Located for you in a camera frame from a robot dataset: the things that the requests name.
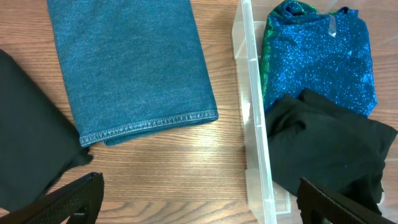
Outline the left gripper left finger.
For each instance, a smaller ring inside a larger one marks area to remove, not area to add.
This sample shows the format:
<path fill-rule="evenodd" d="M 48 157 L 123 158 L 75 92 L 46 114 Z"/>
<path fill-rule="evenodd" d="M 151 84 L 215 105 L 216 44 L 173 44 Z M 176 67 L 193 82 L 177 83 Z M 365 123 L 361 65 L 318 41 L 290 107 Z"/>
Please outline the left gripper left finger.
<path fill-rule="evenodd" d="M 94 224 L 104 197 L 102 173 L 92 172 L 1 217 L 1 224 Z"/>

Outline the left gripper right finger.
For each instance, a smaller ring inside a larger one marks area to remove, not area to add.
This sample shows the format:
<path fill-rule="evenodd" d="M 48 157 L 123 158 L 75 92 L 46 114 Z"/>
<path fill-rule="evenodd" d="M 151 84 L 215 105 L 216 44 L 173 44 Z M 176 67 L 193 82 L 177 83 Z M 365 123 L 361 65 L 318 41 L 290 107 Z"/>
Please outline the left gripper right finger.
<path fill-rule="evenodd" d="M 303 224 L 394 224 L 372 210 L 330 190 L 300 178 L 297 205 Z"/>

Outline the black cloth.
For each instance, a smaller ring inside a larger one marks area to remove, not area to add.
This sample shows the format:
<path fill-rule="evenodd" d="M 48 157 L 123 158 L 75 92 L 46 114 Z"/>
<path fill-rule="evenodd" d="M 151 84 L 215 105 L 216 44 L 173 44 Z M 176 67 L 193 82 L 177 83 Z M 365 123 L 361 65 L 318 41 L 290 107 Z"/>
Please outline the black cloth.
<path fill-rule="evenodd" d="M 90 163 L 78 131 L 17 62 L 1 52 L 1 208 L 41 198 L 64 172 Z"/>
<path fill-rule="evenodd" d="M 380 213 L 385 159 L 397 130 L 308 89 L 297 99 L 307 109 L 267 137 L 272 180 L 297 195 L 304 177 Z"/>
<path fill-rule="evenodd" d="M 277 100 L 274 105 L 266 112 L 266 131 L 267 137 L 283 131 L 285 121 L 295 113 L 303 112 L 307 105 L 291 95 L 285 94 Z"/>

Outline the blue denim cloth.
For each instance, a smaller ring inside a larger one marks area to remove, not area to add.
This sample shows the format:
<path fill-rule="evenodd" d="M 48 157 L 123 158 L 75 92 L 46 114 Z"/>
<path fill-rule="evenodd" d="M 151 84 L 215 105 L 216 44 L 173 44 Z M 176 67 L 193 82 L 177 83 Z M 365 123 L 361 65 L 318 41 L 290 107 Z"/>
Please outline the blue denim cloth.
<path fill-rule="evenodd" d="M 218 119 L 190 1 L 48 0 L 84 147 Z"/>

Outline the blue green sequin cloth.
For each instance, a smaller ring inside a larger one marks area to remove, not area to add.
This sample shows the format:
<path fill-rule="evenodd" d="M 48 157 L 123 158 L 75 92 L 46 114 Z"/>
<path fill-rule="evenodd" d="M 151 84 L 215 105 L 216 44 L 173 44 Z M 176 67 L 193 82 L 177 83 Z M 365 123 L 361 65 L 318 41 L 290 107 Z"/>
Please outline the blue green sequin cloth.
<path fill-rule="evenodd" d="M 268 15 L 259 73 L 264 109 L 308 88 L 337 105 L 369 116 L 377 105 L 366 23 L 355 9 L 320 14 L 283 1 Z"/>

